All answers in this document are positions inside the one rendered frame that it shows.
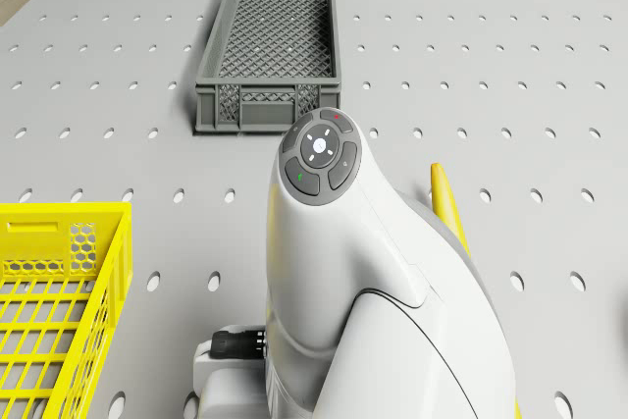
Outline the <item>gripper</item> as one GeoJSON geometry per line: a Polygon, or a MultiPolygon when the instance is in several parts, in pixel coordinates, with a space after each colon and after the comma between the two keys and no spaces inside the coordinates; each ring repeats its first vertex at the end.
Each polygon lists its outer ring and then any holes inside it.
{"type": "Polygon", "coordinates": [[[266,330],[226,326],[193,359],[197,419],[269,419],[265,390],[266,330]]]}

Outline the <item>yellow basket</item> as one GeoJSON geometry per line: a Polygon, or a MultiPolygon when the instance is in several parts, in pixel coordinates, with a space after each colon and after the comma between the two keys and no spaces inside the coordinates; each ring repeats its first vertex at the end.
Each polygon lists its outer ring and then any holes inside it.
{"type": "Polygon", "coordinates": [[[0,204],[0,419],[86,418],[131,280],[129,204],[0,204]]]}

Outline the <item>banana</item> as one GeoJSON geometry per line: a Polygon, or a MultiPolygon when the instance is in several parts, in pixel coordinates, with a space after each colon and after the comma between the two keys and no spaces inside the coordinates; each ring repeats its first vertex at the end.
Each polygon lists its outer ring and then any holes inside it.
{"type": "Polygon", "coordinates": [[[432,208],[434,213],[455,235],[457,240],[462,244],[465,252],[470,254],[455,199],[445,170],[440,163],[433,163],[431,165],[431,186],[432,208]]]}

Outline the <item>dark grey basket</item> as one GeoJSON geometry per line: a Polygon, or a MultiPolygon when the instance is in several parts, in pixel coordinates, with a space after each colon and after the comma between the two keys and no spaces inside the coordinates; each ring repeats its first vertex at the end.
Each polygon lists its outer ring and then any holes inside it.
{"type": "Polygon", "coordinates": [[[196,92],[203,133],[284,132],[339,107],[335,0],[222,0],[196,92]]]}

